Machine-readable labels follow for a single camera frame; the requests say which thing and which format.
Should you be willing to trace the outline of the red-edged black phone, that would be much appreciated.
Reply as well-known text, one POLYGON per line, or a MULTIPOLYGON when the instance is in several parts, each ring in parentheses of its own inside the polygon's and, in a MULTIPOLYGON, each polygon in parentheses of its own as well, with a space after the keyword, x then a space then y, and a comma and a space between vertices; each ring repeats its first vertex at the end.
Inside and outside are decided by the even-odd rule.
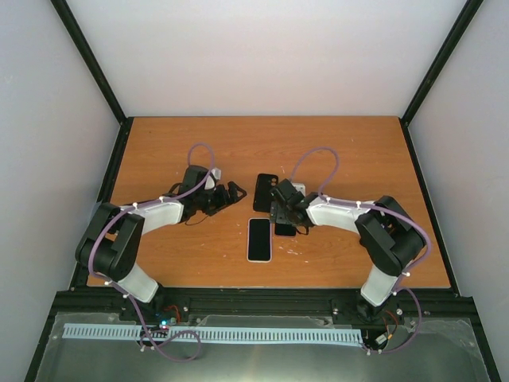
POLYGON ((274 234, 280 237, 295 237, 297 235, 297 229, 291 224, 276 223, 274 226, 274 234))

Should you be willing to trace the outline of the black phone case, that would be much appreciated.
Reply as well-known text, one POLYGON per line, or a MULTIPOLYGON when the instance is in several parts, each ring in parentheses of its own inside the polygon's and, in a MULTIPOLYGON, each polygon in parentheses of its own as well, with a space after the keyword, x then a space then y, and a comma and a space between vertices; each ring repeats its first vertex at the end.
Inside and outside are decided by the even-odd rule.
POLYGON ((279 178, 275 174, 259 173, 254 189, 253 210, 255 212, 270 212, 272 196, 270 191, 278 184, 279 178))

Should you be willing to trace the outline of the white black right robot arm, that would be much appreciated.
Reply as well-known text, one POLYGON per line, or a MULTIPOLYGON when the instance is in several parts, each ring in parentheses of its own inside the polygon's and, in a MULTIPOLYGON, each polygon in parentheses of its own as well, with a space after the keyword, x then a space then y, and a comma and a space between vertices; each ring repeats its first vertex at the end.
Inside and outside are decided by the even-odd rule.
POLYGON ((401 280, 431 250, 431 240, 393 198, 377 201, 347 201, 310 193, 285 195, 276 189, 271 198, 285 218, 295 227, 308 231, 327 226, 353 232, 367 251, 372 267, 360 288, 356 310, 366 321, 380 314, 390 296, 398 291, 401 280))

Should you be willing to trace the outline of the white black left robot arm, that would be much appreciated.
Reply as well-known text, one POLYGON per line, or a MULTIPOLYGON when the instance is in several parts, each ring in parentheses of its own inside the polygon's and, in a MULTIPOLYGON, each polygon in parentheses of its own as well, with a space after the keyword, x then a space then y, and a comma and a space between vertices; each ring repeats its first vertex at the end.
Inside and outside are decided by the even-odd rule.
POLYGON ((190 165, 183 180, 157 199, 121 206, 102 203, 76 248, 77 263, 138 300, 138 312, 146 319, 159 319, 165 300, 157 295, 160 284, 137 263, 141 238, 159 228, 186 223, 197 212, 214 216, 247 195, 233 181, 220 184, 220 178, 218 168, 190 165))

